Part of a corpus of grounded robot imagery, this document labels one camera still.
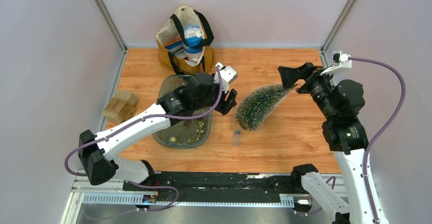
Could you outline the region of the brown ribbon bow ornament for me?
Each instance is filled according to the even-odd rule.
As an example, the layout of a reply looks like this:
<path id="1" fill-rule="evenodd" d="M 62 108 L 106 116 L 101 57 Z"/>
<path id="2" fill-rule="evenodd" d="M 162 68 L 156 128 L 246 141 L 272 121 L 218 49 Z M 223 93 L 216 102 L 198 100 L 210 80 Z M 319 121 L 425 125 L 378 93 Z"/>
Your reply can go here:
<path id="1" fill-rule="evenodd" d="M 182 126 L 184 128 L 190 128 L 190 127 L 200 127 L 202 123 L 202 117 L 190 119 L 190 120 L 184 120 Z"/>

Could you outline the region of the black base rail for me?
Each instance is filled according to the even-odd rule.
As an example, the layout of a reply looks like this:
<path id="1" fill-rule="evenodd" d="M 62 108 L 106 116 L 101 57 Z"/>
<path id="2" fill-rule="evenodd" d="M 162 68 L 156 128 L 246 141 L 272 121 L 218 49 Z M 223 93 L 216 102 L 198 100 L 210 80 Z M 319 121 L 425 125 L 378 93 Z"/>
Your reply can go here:
<path id="1" fill-rule="evenodd" d="M 280 195 L 309 195 L 290 174 L 160 172 L 145 180 L 159 202 L 279 203 Z"/>

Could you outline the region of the clear glass tray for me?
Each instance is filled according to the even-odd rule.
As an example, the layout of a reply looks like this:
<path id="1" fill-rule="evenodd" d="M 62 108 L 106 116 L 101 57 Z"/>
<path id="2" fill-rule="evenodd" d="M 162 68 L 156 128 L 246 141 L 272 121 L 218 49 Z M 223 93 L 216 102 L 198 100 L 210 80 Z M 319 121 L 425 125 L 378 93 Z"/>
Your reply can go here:
<path id="1" fill-rule="evenodd" d="M 161 84 L 159 97 L 184 86 L 189 75 L 171 75 Z M 152 136 L 162 146 L 174 149 L 191 149 L 201 146 L 210 135 L 212 114 L 194 120 L 177 123 L 167 129 L 158 131 Z"/>

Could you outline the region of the cardboard wrapped felt pads pack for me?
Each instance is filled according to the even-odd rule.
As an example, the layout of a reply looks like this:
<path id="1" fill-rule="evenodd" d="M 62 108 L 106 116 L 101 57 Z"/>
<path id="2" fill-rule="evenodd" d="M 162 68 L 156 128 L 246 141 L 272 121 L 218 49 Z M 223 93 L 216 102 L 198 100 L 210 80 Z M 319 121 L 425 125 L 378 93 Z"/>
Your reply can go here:
<path id="1" fill-rule="evenodd" d="M 136 114 L 137 100 L 132 91 L 119 90 L 105 106 L 102 114 L 108 122 L 121 124 Z"/>

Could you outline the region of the clear plastic battery box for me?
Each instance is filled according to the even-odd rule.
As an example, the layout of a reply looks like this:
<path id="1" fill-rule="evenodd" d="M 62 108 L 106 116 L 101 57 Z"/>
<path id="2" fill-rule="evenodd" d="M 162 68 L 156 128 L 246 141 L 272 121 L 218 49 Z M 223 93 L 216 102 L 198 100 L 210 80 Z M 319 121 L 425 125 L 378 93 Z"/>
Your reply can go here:
<path id="1" fill-rule="evenodd" d="M 233 131 L 233 138 L 232 138 L 232 144 L 231 145 L 235 146 L 235 147 L 239 147 L 240 146 L 240 139 L 241 139 L 241 131 L 235 129 Z"/>

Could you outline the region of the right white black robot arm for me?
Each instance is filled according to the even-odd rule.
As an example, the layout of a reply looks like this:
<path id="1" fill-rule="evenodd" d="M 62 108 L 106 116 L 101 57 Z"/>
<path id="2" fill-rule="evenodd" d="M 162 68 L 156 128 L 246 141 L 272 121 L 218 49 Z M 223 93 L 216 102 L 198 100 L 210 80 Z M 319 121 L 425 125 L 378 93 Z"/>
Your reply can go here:
<path id="1" fill-rule="evenodd" d="M 389 223 L 373 186 L 369 160 L 365 159 L 370 143 L 357 117 L 365 105 L 362 84 L 345 79 L 334 86 L 332 75 L 312 63 L 297 68 L 280 66 L 278 72 L 286 88 L 303 80 L 297 93 L 309 94 L 324 115 L 322 133 L 338 162 L 348 201 L 326 183 L 311 163 L 293 167 L 292 189 L 309 193 L 331 223 Z"/>

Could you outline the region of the gold bead garland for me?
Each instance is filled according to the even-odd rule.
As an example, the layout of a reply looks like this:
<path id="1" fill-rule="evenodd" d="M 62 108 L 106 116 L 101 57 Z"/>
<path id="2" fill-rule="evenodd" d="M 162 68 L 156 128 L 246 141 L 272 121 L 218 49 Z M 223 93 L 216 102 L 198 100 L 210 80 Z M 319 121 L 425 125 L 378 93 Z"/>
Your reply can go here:
<path id="1" fill-rule="evenodd" d="M 186 143 L 200 143 L 204 135 L 204 125 L 205 123 L 202 121 L 200 127 L 185 128 L 186 139 L 184 141 Z"/>

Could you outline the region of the yellow canvas tote bag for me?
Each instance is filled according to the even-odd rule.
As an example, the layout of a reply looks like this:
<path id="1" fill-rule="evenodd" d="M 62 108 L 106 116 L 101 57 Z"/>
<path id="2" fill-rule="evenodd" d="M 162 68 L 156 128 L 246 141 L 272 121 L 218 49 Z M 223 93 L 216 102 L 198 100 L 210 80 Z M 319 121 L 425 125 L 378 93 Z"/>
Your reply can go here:
<path id="1" fill-rule="evenodd" d="M 203 47 L 203 52 L 197 61 L 189 60 L 183 49 L 185 43 L 183 28 L 188 23 L 199 24 L 203 31 L 203 39 L 197 46 Z M 167 23 L 157 31 L 155 39 L 160 65 L 176 74 L 209 73 L 216 65 L 214 50 L 210 46 L 214 40 L 210 24 L 202 13 L 188 5 L 177 8 Z"/>

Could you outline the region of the blue white bottle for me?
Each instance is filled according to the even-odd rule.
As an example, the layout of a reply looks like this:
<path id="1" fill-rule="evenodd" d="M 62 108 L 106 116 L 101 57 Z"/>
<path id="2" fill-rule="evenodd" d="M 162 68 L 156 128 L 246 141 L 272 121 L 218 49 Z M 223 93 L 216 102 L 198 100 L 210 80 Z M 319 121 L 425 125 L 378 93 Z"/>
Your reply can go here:
<path id="1" fill-rule="evenodd" d="M 183 49 L 189 60 L 197 61 L 203 52 L 203 47 L 197 47 L 203 39 L 203 31 L 199 24 L 188 23 L 184 28 L 185 43 Z"/>

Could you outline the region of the small frosted christmas tree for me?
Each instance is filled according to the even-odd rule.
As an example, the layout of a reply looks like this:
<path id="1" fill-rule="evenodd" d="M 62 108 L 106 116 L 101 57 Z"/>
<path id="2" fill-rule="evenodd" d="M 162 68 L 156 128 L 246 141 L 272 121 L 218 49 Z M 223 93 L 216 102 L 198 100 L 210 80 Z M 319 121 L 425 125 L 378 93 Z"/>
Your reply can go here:
<path id="1" fill-rule="evenodd" d="M 234 119 L 242 129 L 256 131 L 277 105 L 297 86 L 297 83 L 290 87 L 279 83 L 258 87 L 242 100 Z"/>

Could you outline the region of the aluminium frame rail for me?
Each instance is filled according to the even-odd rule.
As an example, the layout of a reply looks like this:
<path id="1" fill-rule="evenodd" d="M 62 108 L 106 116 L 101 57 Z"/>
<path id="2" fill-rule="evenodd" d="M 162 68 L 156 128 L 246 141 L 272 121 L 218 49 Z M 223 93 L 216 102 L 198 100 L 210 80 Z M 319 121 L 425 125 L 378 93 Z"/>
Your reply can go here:
<path id="1" fill-rule="evenodd" d="M 164 206 L 281 207 L 312 205 L 312 196 L 294 185 L 290 174 L 156 172 L 144 189 L 124 180 L 93 186 L 77 177 L 72 192 L 83 192 L 84 203 Z"/>

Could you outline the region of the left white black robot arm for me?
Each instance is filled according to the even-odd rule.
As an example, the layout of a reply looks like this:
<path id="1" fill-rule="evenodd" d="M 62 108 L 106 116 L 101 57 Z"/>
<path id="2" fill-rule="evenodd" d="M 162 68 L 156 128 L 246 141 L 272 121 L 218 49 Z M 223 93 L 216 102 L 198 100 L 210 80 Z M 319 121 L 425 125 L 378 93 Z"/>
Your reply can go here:
<path id="1" fill-rule="evenodd" d="M 199 73 L 186 84 L 158 98 L 139 115 L 97 134 L 86 130 L 79 135 L 78 157 L 91 185 L 111 179 L 131 180 L 145 191 L 151 190 L 156 177 L 149 163 L 131 161 L 119 154 L 137 141 L 185 120 L 206 116 L 213 110 L 226 115 L 236 106 L 236 90 L 229 89 L 237 78 L 235 71 L 222 68 L 216 74 Z"/>

